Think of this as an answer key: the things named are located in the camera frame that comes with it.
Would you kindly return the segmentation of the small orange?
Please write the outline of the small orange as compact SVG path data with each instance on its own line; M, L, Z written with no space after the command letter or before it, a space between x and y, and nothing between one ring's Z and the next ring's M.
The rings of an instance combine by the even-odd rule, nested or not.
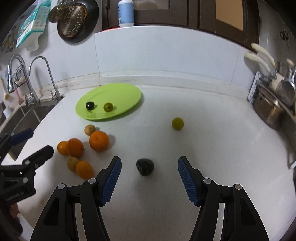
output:
M67 141L62 141L57 145L57 151L59 154L61 154L62 156L67 156L68 152L67 152Z
M84 180L88 180L94 177L94 171L92 166L84 160L80 160L77 162L76 173L80 178Z

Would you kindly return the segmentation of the yellowish longan fruit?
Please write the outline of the yellowish longan fruit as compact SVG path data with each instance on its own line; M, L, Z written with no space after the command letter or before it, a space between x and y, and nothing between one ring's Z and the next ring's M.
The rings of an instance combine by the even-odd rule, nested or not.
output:
M76 172L76 165L79 162L78 158L70 157L67 161L67 167L70 171Z

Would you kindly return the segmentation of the small front orange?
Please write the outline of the small front orange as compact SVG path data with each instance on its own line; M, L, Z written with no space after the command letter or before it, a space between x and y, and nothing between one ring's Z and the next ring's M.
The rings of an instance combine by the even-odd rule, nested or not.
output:
M94 177L94 171L92 166L84 160L80 160L77 162L76 173L80 178L84 180L88 180Z

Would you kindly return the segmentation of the tan longan fruit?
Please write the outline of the tan longan fruit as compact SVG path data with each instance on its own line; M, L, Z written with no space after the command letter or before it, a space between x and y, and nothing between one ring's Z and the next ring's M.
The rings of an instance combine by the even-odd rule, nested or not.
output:
M84 128L84 133L88 136L91 136L96 131L96 127L94 125L86 125Z

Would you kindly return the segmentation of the large orange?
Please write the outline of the large orange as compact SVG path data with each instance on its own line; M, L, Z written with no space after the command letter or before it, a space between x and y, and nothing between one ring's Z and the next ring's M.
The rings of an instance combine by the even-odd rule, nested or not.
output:
M96 152L103 152L109 147L109 137L105 132L93 132L89 138L90 147Z

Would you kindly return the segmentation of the dark plum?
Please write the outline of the dark plum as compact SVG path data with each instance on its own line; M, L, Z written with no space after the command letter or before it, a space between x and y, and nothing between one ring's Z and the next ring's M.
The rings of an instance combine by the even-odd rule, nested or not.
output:
M95 103L93 101L86 102L85 107L87 110L91 111L95 108Z
M153 161L146 158L137 160L136 167L142 176L148 176L154 171Z

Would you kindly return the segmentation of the green plum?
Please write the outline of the green plum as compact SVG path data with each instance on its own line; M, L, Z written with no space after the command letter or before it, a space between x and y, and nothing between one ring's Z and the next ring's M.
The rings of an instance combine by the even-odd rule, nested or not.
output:
M103 106L103 110L106 112L106 113L109 113L111 111L113 111L114 109L114 106L111 102L107 102L104 106Z

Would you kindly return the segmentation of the yellow-green plum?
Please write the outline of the yellow-green plum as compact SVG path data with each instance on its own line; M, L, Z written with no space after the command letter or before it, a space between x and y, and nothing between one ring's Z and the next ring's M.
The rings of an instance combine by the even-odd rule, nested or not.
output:
M171 126L174 130L181 130L184 127L184 121L182 118L174 118L171 122Z

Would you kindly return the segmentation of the tall chrome faucet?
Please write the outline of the tall chrome faucet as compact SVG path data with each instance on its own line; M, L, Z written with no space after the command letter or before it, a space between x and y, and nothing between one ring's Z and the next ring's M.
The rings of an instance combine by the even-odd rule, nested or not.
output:
M15 70L15 72L13 72L14 60L18 60L20 64L18 68ZM13 56L10 57L8 66L7 66L7 74L8 74L8 93L9 94L13 93L22 84L26 83L30 93L30 96L25 95L26 106L38 105L40 103L40 100L38 99L38 96L30 82L25 61L23 60L22 56L20 56L20 54L13 54Z

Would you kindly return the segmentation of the steel pot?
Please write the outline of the steel pot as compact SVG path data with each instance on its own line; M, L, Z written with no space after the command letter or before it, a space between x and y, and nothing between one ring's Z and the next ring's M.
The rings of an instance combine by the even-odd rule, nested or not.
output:
M282 123L284 109L278 101L264 89L260 88L253 108L258 116L272 129L279 130Z

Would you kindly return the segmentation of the teal white box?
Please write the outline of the teal white box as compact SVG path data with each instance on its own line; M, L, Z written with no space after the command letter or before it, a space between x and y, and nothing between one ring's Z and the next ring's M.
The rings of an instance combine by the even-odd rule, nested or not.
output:
M39 48L39 37L44 33L50 8L51 0L38 1L34 10L19 27L17 48L29 52Z

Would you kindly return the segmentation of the steel ladle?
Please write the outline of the steel ladle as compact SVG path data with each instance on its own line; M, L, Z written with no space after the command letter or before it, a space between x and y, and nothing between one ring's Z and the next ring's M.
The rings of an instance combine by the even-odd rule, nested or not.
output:
M287 69L286 77L278 84L276 93L278 97L290 108L295 101L295 75L292 69Z

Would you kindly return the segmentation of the blue white bottle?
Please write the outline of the blue white bottle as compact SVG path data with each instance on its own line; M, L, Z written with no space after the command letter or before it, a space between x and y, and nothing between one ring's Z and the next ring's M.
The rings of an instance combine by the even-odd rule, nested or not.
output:
M118 2L118 24L120 28L134 26L134 2L121 0Z

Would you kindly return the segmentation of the hanging scissors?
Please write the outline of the hanging scissors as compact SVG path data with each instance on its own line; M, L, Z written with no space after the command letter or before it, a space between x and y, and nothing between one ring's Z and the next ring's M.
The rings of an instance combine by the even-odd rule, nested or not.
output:
M288 35L288 32L285 31L285 30L282 30L280 31L280 38L283 40L283 41L288 41L289 39L289 35Z

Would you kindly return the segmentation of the cream handled utensil lower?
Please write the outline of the cream handled utensil lower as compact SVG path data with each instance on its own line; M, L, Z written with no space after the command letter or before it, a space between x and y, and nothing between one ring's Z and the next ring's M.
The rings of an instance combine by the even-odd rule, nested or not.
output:
M245 53L244 57L251 60L251 61L261 64L266 69L266 71L269 74L271 74L271 70L269 68L269 65L262 58L260 58L258 55L254 54L254 53Z

